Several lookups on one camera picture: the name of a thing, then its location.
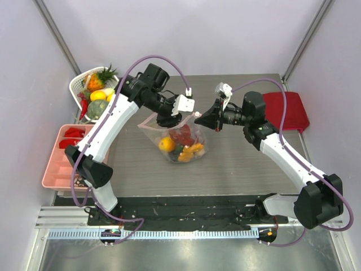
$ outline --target pineapple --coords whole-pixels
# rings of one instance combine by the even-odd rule
[[[116,72],[116,69],[115,70],[111,70],[112,69],[112,65],[110,65],[110,67],[108,69],[103,69],[102,71],[100,72],[96,72],[96,73],[93,73],[91,75],[91,78],[90,78],[90,81],[88,83],[88,89],[93,92],[93,91],[96,91],[96,90],[99,90],[99,89],[104,89],[105,88],[105,85],[106,83],[109,81],[109,80],[115,80],[114,78],[114,75],[117,75],[118,72]],[[84,79],[84,84],[86,83],[86,80],[88,79],[88,76],[87,75]]]

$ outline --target gray wooden table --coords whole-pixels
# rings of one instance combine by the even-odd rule
[[[279,75],[188,76],[195,110],[205,112],[216,99],[215,86],[225,82],[232,87],[249,80]],[[181,78],[174,76],[166,89],[184,93]],[[279,91],[270,82],[259,82],[239,90],[232,102],[242,105],[247,91]],[[116,196],[231,195],[296,193],[289,178],[268,157],[258,152],[243,136],[239,126],[224,126],[220,133],[204,128],[209,152],[200,160],[171,164],[137,127],[151,112],[141,108],[124,126],[111,146],[108,164],[114,169],[112,186]],[[296,131],[285,133],[288,142],[303,155]]]

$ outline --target pink bin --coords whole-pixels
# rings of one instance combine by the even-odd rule
[[[49,159],[49,163],[46,167],[44,177],[42,180],[43,187],[51,188],[56,191],[70,191],[70,181],[72,175],[72,166],[68,161],[64,153],[64,149],[59,148],[59,142],[63,139],[68,139],[69,137],[65,138],[65,132],[69,128],[78,128],[85,130],[85,135],[87,135],[93,124],[67,124],[60,128],[58,137],[56,138],[54,148],[52,149],[52,153]],[[109,151],[107,152],[104,163],[108,161]],[[76,191],[85,191],[87,187],[75,187]]]

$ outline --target bag of fruit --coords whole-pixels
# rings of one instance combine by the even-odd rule
[[[138,127],[173,163],[188,163],[201,158],[208,150],[207,140],[201,126],[194,123],[195,115],[187,116],[172,128],[157,124],[157,113],[153,113]]]

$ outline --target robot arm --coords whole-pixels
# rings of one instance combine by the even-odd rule
[[[293,181],[299,196],[271,195],[263,201],[263,210],[268,215],[282,215],[297,218],[308,229],[312,229],[343,213],[342,201],[325,184],[310,172],[323,176],[342,194],[342,181],[332,174],[315,168],[285,139],[279,131],[265,119],[266,104],[260,93],[251,91],[245,94],[242,107],[230,103],[230,86],[219,84],[215,90],[221,97],[195,123],[221,131],[223,124],[243,126],[245,138],[258,151],[271,158]]]
[[[115,95],[113,96],[90,133],[77,146],[68,146],[65,149],[72,166],[75,165],[80,153],[85,150],[77,171],[88,187],[92,187],[96,199],[107,212],[111,212],[118,201],[110,183],[113,169],[102,162],[110,145],[129,118],[141,106],[145,106],[158,113],[159,126],[172,127],[182,120],[180,111],[193,111],[194,100],[190,98],[191,93],[186,92],[187,97],[175,95],[171,98],[165,98],[160,93],[168,79],[169,75],[153,64],[150,64],[144,73],[138,73],[136,77],[128,76],[119,97],[115,100]],[[116,105],[112,113],[109,113],[113,103]],[[89,139],[92,139],[91,145],[88,144]]]

